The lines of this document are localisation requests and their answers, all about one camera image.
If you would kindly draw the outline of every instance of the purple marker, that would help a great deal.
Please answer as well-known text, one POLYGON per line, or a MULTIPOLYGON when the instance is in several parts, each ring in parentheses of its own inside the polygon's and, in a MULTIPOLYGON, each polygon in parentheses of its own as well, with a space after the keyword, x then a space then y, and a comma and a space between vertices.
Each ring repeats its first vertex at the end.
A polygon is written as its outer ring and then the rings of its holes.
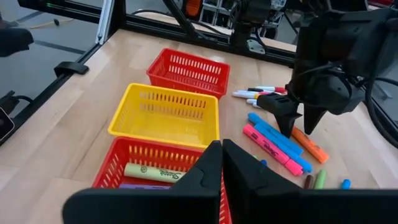
POLYGON ((145 189, 145 190, 168 190, 170 186, 154 186, 141 184, 121 184, 120 189, 145 189))

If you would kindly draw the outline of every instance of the brown marker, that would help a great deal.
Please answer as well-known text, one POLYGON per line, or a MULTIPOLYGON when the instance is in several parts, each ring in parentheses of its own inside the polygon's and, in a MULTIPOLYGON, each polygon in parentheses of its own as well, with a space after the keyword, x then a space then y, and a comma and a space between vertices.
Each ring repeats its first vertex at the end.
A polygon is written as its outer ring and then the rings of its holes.
POLYGON ((313 176, 307 175, 304 182, 304 189, 312 189, 312 185, 313 185, 313 176))

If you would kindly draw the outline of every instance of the plastic basket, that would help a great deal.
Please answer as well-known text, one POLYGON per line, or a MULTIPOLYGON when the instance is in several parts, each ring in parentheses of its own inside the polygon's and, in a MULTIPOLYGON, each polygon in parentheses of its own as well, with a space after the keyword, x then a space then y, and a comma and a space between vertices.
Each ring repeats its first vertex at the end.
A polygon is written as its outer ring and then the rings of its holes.
POLYGON ((220 99, 226 93, 229 65, 163 49, 147 74, 152 85, 207 94, 220 99))
POLYGON ((108 129, 110 134, 205 150, 219 140, 214 96, 132 83, 108 129))
MULTIPOLYGON (((125 177, 123 176, 124 167, 128 162, 132 162, 186 172, 194 165, 201 154, 200 151, 193 151, 180 146, 119 137, 113 141, 95 178, 93 187, 118 188, 121 183, 170 186, 171 183, 125 177)), ((220 224, 229 223, 231 223, 231 216, 228 199, 226 198, 224 182, 221 181, 220 224)))

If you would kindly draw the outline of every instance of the green marker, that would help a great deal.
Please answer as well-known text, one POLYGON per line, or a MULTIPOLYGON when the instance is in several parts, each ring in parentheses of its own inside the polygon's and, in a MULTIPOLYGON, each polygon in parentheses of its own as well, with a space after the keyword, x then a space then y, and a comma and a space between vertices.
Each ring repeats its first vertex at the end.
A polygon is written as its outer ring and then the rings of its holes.
POLYGON ((314 189, 323 189, 326 180, 326 170, 320 170, 315 181, 314 189))

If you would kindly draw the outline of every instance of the yellow marker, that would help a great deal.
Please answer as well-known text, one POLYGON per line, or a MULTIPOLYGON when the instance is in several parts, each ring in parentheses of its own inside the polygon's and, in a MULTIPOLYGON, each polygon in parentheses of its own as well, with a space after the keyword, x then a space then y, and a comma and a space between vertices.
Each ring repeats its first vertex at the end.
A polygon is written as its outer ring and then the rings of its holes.
POLYGON ((147 180, 157 180, 168 183, 176 183, 186 172, 174 171, 157 167, 149 167, 139 164, 127 163, 124 168, 126 177, 137 177, 147 180))

